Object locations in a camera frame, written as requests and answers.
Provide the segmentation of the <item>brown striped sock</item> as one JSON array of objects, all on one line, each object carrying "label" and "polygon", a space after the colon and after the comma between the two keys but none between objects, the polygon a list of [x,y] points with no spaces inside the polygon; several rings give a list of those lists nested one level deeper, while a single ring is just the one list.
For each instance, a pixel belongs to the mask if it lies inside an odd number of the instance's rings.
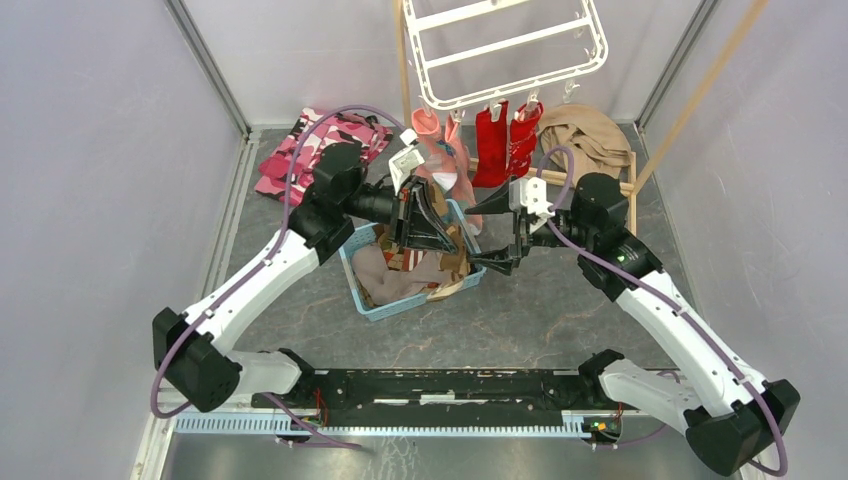
[{"label": "brown striped sock", "polygon": [[449,281],[431,289],[426,296],[428,302],[442,301],[456,293],[477,287],[486,273],[484,267],[473,265],[469,261],[471,253],[479,253],[476,240],[478,229],[470,224],[460,205],[446,198],[437,186],[430,187],[433,205],[448,227],[448,234],[458,248],[456,254],[440,254],[440,270],[450,274]]}]

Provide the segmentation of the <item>red sock white trim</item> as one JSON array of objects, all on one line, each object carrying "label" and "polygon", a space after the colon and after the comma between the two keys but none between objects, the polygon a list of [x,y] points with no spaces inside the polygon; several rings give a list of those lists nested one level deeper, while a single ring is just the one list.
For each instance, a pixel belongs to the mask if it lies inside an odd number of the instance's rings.
[{"label": "red sock white trim", "polygon": [[506,181],[509,102],[502,100],[476,114],[478,162],[472,185],[495,188]]}]

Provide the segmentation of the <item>red sock white stars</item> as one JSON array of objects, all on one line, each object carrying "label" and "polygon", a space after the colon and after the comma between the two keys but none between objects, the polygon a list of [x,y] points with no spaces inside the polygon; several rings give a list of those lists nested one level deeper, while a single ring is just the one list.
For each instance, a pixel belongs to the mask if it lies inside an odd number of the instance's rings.
[{"label": "red sock white stars", "polygon": [[537,128],[544,112],[542,103],[522,105],[509,125],[508,177],[522,177],[529,171],[537,145]]}]

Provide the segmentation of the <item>white clip hanger frame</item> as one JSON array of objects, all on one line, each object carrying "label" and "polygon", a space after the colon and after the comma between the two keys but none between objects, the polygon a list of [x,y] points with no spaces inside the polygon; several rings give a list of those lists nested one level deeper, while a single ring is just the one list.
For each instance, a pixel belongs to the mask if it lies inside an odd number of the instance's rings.
[{"label": "white clip hanger frame", "polygon": [[549,85],[573,89],[610,46],[592,1],[399,1],[406,104],[456,111]]}]

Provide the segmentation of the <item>pink sock green patches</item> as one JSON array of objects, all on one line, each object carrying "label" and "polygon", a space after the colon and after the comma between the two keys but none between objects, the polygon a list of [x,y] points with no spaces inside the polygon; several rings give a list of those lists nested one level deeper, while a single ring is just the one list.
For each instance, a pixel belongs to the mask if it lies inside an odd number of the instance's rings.
[{"label": "pink sock green patches", "polygon": [[445,141],[439,117],[424,108],[411,114],[412,127],[418,135],[424,163],[415,174],[434,182],[449,192],[459,180],[454,149]]}]

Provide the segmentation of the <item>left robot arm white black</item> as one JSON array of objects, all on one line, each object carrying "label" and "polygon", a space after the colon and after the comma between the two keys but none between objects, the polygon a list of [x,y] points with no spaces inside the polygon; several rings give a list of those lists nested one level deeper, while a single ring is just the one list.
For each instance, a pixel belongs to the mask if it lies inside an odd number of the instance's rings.
[{"label": "left robot arm white black", "polygon": [[326,149],[303,199],[253,259],[195,304],[181,312],[165,307],[153,318],[152,412],[167,415],[158,406],[162,382],[200,412],[217,409],[235,393],[276,393],[290,407],[306,405],[314,381],[294,356],[239,352],[234,345],[273,301],[344,245],[356,218],[386,225],[402,247],[458,253],[431,188],[415,173],[427,155],[420,141],[411,141],[390,159],[392,182],[383,185],[367,183],[367,167],[351,146]]}]

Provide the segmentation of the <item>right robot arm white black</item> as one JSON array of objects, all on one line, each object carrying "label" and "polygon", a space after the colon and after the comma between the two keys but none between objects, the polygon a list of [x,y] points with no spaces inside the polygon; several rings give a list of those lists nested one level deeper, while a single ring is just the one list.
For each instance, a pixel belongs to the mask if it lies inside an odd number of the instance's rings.
[{"label": "right robot arm white black", "polygon": [[606,350],[580,366],[580,400],[591,408],[618,402],[651,415],[679,432],[717,474],[757,466],[759,455],[774,448],[778,463],[769,474],[785,475],[784,434],[798,390],[742,360],[683,298],[659,259],[626,228],[629,203],[616,179],[587,174],[563,195],[568,208],[549,201],[537,177],[501,186],[472,213],[511,213],[514,242],[475,254],[472,262],[510,274],[534,247],[573,249],[586,280],[635,319],[685,378],[677,383]]}]

